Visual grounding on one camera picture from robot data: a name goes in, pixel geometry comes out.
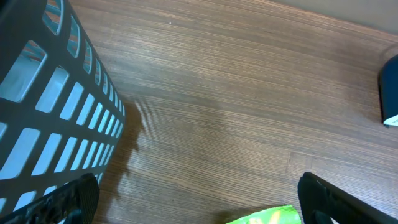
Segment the plastic basket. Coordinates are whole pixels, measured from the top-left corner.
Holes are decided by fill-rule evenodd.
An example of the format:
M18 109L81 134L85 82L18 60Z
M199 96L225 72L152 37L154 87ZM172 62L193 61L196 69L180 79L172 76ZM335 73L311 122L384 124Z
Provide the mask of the plastic basket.
M0 216L85 173L98 182L124 105L67 0L0 4Z

